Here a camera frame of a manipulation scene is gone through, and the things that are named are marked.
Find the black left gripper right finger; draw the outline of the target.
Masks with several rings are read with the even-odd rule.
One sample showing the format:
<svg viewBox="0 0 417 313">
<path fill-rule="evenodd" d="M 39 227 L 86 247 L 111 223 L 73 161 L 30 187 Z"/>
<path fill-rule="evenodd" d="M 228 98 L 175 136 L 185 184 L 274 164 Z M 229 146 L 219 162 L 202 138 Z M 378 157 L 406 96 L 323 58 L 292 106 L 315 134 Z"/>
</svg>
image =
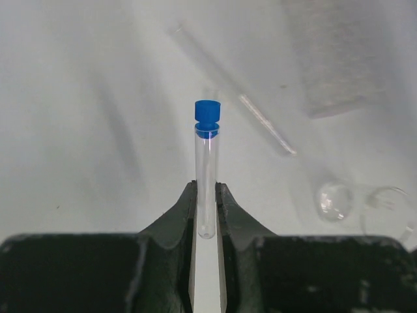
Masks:
<svg viewBox="0 0 417 313">
<path fill-rule="evenodd" d="M 415 312 L 416 253 L 368 235 L 276 235 L 216 185 L 222 312 Z"/>
</svg>

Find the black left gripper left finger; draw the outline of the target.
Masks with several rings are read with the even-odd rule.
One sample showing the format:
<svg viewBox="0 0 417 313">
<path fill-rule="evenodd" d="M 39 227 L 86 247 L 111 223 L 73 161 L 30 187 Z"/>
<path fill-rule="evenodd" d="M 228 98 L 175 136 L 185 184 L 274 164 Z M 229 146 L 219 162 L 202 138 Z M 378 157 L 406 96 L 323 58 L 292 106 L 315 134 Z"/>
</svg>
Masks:
<svg viewBox="0 0 417 313">
<path fill-rule="evenodd" d="M 191 312 L 196 182 L 128 233 L 21 233 L 1 243 L 2 312 Z"/>
</svg>

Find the blue capped test tube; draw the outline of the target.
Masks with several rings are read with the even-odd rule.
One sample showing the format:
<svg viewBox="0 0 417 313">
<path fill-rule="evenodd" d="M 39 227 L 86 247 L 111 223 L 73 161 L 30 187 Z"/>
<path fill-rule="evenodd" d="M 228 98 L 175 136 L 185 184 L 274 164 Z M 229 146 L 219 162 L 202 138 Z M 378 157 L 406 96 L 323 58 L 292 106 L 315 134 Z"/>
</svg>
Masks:
<svg viewBox="0 0 417 313">
<path fill-rule="evenodd" d="M 195 175 L 197 181 L 197 232 L 203 239 L 216 233 L 216 184 L 221 104 L 195 103 Z"/>
</svg>

